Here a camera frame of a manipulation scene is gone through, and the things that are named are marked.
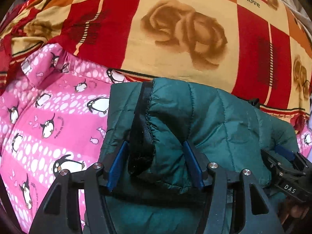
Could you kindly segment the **person right hand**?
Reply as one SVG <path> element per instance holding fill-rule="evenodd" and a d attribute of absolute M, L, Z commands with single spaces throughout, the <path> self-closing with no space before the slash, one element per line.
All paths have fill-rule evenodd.
<path fill-rule="evenodd" d="M 287 196 L 284 202 L 282 202 L 278 216 L 281 224 L 284 224 L 286 220 L 291 217 L 295 219 L 303 219 L 309 211 L 309 206 L 304 203 L 299 203 L 297 200 Z"/>

